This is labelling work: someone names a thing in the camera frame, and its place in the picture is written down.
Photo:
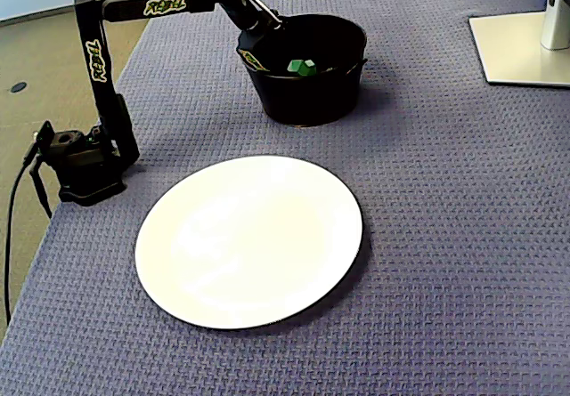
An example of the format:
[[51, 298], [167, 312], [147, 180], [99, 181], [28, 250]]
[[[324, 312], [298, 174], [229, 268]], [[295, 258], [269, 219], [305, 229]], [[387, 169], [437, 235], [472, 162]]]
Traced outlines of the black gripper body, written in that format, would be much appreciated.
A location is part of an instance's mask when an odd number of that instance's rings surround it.
[[240, 33], [236, 52], [255, 71], [284, 72], [285, 27], [285, 20], [258, 22]]

